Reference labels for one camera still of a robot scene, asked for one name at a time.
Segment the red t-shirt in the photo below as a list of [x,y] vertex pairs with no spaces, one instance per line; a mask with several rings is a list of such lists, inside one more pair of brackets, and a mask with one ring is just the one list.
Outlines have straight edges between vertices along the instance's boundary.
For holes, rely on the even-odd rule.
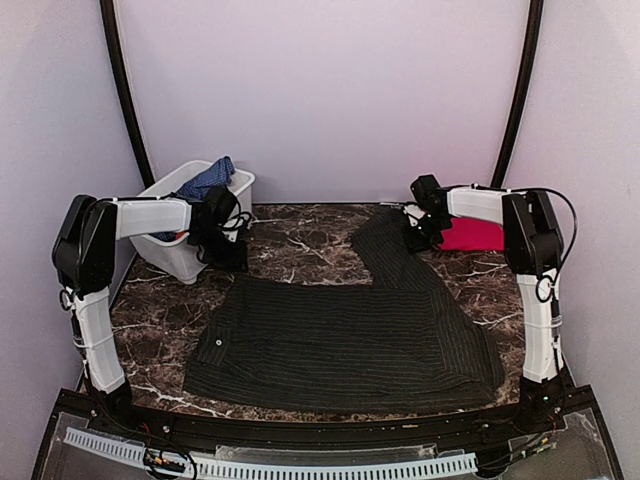
[[499,224],[472,219],[453,218],[452,227],[442,231],[443,251],[504,251],[504,232]]

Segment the black striped garment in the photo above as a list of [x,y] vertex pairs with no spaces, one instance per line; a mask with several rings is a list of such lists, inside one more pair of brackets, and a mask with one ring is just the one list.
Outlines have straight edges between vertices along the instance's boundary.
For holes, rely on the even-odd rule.
[[185,389],[264,408],[432,413],[491,403],[495,342],[403,241],[405,217],[374,214],[351,237],[370,284],[237,276],[186,364]]

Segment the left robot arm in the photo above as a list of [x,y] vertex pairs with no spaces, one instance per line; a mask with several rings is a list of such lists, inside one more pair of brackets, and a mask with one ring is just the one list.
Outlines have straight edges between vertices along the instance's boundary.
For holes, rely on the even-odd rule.
[[71,313],[74,345],[90,388],[104,395],[130,390],[110,320],[116,243],[148,234],[184,232],[202,263],[246,272],[247,243],[230,239],[227,230],[216,207],[206,201],[175,196],[97,199],[78,195],[73,199],[54,243],[52,262],[62,286],[59,301]]

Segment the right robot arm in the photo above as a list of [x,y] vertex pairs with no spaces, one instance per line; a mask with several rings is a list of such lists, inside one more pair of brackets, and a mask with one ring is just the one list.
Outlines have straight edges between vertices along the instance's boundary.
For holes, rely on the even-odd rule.
[[561,353],[560,273],[571,250],[564,245],[549,196],[552,190],[496,189],[477,184],[444,187],[432,175],[415,180],[414,200],[403,205],[409,239],[423,247],[441,245],[455,218],[502,228],[504,256],[516,276],[525,327],[523,377],[543,384],[559,376]]

